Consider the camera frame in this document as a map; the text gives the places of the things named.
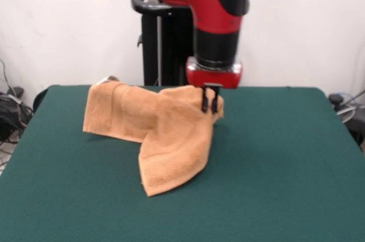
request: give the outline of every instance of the folded towel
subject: folded towel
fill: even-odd
[[[206,93],[209,106],[214,91]],[[91,86],[84,132],[141,142],[139,168],[148,196],[176,188],[204,169],[208,162],[213,123],[223,117],[201,111],[202,89],[193,86],[155,93],[119,81]]]

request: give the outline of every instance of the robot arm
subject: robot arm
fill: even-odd
[[[189,58],[186,65],[189,83],[200,87],[236,88],[242,66],[235,63],[235,56],[248,0],[161,1],[192,9],[195,57]]]

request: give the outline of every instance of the metal pole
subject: metal pole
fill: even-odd
[[[158,84],[162,86],[162,17],[157,17],[157,74]]]

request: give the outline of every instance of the table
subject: table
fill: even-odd
[[[321,91],[222,90],[206,169],[154,197],[139,144],[82,133],[87,91],[49,89],[0,177],[1,241],[365,241],[364,157]]]

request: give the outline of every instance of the black stand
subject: black stand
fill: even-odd
[[[143,72],[145,86],[188,84],[185,64],[193,55],[193,17],[189,7],[158,0],[132,0],[142,14]]]

